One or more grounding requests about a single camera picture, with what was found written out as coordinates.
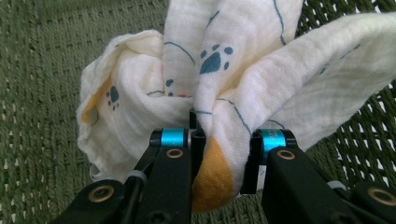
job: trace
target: white cloth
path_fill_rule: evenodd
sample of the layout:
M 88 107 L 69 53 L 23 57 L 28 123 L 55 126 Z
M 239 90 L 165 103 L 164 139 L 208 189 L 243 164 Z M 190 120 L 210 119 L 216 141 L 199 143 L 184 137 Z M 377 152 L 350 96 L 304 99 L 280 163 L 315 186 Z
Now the white cloth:
M 84 69 L 78 146 L 92 178 L 125 180 L 155 128 L 206 134 L 192 208 L 237 195 L 257 128 L 286 128 L 307 150 L 396 78 L 396 13 L 348 16 L 295 40 L 302 0 L 173 0 L 165 34 L 114 38 Z

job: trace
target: paw print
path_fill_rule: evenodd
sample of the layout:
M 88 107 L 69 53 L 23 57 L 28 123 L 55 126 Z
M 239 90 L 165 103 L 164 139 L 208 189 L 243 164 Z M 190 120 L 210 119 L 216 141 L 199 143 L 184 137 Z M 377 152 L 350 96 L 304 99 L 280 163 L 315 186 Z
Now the paw print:
M 113 111 L 116 110 L 120 105 L 117 103 L 119 100 L 119 92 L 115 86 L 112 86 L 110 91 L 106 93 L 106 96 L 109 98 L 107 104 L 111 107 L 113 106 Z
M 220 45 L 214 45 L 212 47 L 212 50 L 214 51 L 209 57 L 205 59 L 205 61 L 202 63 L 201 70 L 199 72 L 200 75 L 206 74 L 206 73 L 212 73 L 212 72 L 217 72 L 220 70 L 222 62 L 221 62 L 221 50 L 218 50 Z M 231 55 L 233 54 L 233 48 L 227 47 L 223 50 L 223 52 L 226 55 Z M 207 55 L 207 51 L 204 50 L 201 53 L 201 58 L 205 58 Z M 226 62 L 223 65 L 223 69 L 227 70 L 227 68 L 230 66 L 229 62 Z

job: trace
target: woven surface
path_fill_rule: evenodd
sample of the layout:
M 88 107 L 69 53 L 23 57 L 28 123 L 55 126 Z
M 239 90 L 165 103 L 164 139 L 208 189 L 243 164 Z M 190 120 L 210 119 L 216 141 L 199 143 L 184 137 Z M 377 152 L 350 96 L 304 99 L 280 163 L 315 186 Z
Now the woven surface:
M 0 1 L 1 223 L 45 223 L 90 183 L 89 164 L 77 148 L 81 70 L 116 35 L 162 32 L 166 8 L 161 0 Z M 396 2 L 307 1 L 297 34 L 356 13 L 356 8 L 395 11 Z M 308 152 L 349 186 L 368 179 L 396 187 L 393 87 L 373 96 L 336 134 Z M 194 215 L 193 223 L 265 223 L 260 200 L 259 192 Z

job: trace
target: green mesh background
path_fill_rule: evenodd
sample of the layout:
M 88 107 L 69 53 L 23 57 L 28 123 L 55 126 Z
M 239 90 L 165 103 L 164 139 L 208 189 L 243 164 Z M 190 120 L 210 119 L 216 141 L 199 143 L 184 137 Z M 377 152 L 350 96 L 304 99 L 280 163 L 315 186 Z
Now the green mesh background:
M 108 41 L 163 31 L 167 1 L 0 1 L 0 223 L 46 223 L 91 180 L 78 148 L 81 70 Z M 395 11 L 394 0 L 306 1 L 297 35 L 346 14 Z M 308 151 L 348 186 L 395 177 L 395 83 Z M 261 192 L 192 223 L 265 223 Z

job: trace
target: green woven mat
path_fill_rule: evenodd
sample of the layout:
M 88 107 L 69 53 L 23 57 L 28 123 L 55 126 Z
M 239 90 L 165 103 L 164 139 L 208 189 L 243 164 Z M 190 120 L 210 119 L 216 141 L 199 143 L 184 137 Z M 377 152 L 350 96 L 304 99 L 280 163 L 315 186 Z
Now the green woven mat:
M 396 3 L 307 1 L 297 34 L 356 8 L 394 11 Z M 77 148 L 81 70 L 116 35 L 162 32 L 166 9 L 161 0 L 0 0 L 0 223 L 45 223 L 91 182 Z M 386 176 L 395 187 L 393 87 L 373 96 L 308 155 L 349 186 Z M 238 199 L 194 215 L 193 223 L 265 223 L 260 200 L 260 192 Z

